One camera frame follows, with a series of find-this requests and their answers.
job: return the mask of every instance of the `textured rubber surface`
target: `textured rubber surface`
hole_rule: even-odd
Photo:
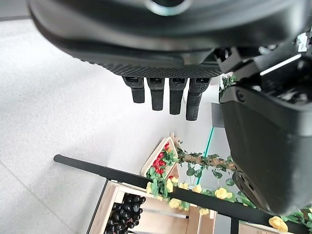
[[[194,95],[190,93],[187,95],[187,105],[186,105],[186,120],[195,121],[198,117],[199,104],[201,101],[201,94]]]
[[[190,80],[190,88],[186,103],[186,120],[197,120],[201,95],[210,84],[210,78],[197,78]]]
[[[131,88],[134,103],[145,102],[144,79],[133,77],[122,77],[127,86]]]
[[[161,111],[164,101],[165,78],[147,78],[147,84],[151,89],[153,111]]]
[[[181,112],[183,91],[170,91],[170,114],[178,115]]]
[[[221,71],[204,70],[197,67],[143,67],[125,64],[101,63],[101,66],[119,76],[128,77],[159,77],[159,78],[212,78],[221,75]]]

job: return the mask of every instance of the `fruit display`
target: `fruit display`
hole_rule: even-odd
[[[170,143],[166,142],[164,148],[158,154],[154,160],[152,166],[148,170],[146,177],[166,177],[166,168],[173,166],[175,162],[178,162],[173,150],[170,148]]]
[[[143,212],[140,206],[145,201],[145,197],[125,194],[121,204],[113,204],[104,234],[128,234],[129,228],[132,229],[139,224]]]

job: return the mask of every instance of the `white floor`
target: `white floor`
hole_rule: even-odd
[[[84,234],[105,179],[53,162],[63,154],[138,173],[170,132],[188,151],[202,152],[211,128],[210,105],[198,121],[154,112],[109,71],[71,58],[30,20],[0,22],[0,229],[2,234]],[[229,155],[224,130],[211,153]],[[211,173],[206,187],[218,181]]]

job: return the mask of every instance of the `wooden box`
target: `wooden box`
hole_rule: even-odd
[[[133,232],[150,234],[213,234],[216,212],[200,216],[199,209],[191,206],[189,211],[171,209],[167,201],[154,199],[146,190],[124,183],[108,181],[100,200],[89,234],[103,234],[113,204],[121,203],[125,193],[145,196],[146,202],[141,205],[143,213],[139,225]]]
[[[174,152],[175,157],[176,158],[178,157],[177,151],[175,148],[175,144],[174,144],[172,138],[171,137],[164,138],[159,143],[159,145],[156,147],[156,149],[152,152],[152,154],[149,156],[147,161],[145,162],[145,164],[142,167],[141,172],[140,172],[141,176],[146,176],[148,170],[150,169],[150,167],[152,167],[154,161],[157,159],[157,156],[163,150],[163,148],[165,147],[167,142],[169,142],[169,147]],[[172,166],[167,166],[165,169],[165,173],[166,173],[167,177],[174,176],[174,177],[178,178],[179,177],[179,171],[178,171],[177,164],[174,163]]]

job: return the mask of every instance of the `artificial flower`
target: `artificial flower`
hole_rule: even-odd
[[[178,208],[181,205],[181,200],[178,200],[176,198],[172,198],[169,202],[169,206],[173,208]]]
[[[172,184],[172,181],[170,179],[167,179],[166,187],[169,193],[172,193],[174,191],[174,185]]]
[[[172,183],[178,183],[178,179],[175,178],[175,177],[173,177],[173,178],[171,179],[171,181],[172,181]]]
[[[199,214],[200,214],[200,216],[207,215],[207,214],[209,214],[209,209],[201,208],[199,210]]]
[[[188,185],[187,183],[180,183],[180,184],[179,184],[179,188],[188,189],[188,188],[189,188],[189,185]]]
[[[219,199],[226,199],[226,198],[232,198],[232,193],[228,193],[226,189],[219,188],[215,191],[214,195]]]
[[[192,189],[192,191],[195,192],[195,193],[201,193],[201,191],[203,191],[203,190],[202,190],[200,184],[198,184],[198,185],[196,185],[196,186]]]
[[[150,194],[152,192],[152,183],[148,182],[146,186],[146,193]]]
[[[284,232],[284,233],[288,232],[287,224],[280,217],[274,216],[270,218],[269,224],[281,232]]]

